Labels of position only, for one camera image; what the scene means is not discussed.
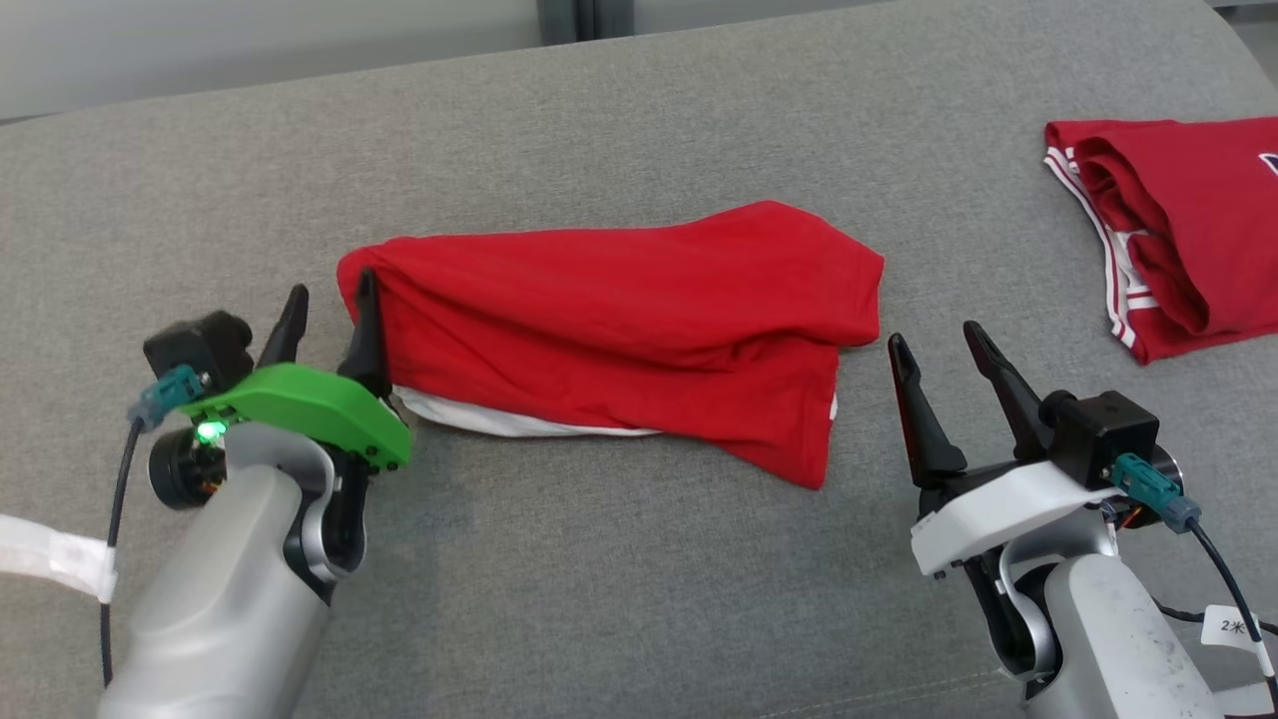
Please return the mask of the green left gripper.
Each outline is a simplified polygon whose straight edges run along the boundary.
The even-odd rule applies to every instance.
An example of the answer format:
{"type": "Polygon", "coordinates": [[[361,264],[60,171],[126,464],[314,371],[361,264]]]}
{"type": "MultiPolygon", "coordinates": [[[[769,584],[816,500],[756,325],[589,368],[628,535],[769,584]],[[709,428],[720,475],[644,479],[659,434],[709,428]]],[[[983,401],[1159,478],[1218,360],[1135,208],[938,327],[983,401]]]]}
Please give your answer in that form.
{"type": "Polygon", "coordinates": [[[406,467],[412,430],[380,397],[392,391],[374,269],[360,269],[354,328],[337,374],[294,363],[308,324],[311,292],[291,287],[259,354],[259,369],[221,392],[181,405],[194,420],[254,420],[359,453],[371,467],[406,467]]]}

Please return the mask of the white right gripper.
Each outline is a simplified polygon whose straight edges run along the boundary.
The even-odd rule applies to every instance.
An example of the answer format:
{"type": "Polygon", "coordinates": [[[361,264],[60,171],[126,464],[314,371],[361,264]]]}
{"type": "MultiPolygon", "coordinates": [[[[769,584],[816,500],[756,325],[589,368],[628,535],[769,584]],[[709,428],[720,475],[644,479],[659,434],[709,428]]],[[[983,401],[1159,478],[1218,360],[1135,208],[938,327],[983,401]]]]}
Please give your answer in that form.
{"type": "MultiPolygon", "coordinates": [[[[1013,435],[1013,458],[1045,458],[1054,429],[1039,415],[1042,398],[978,322],[964,322],[964,341],[978,373],[990,383],[1013,435]]],[[[973,559],[1019,536],[1051,527],[1088,504],[1120,494],[1090,490],[1051,461],[976,476],[978,487],[944,497],[962,484],[967,461],[950,442],[921,388],[921,369],[904,335],[889,336],[889,367],[912,487],[921,488],[910,549],[923,576],[973,559]]]]}

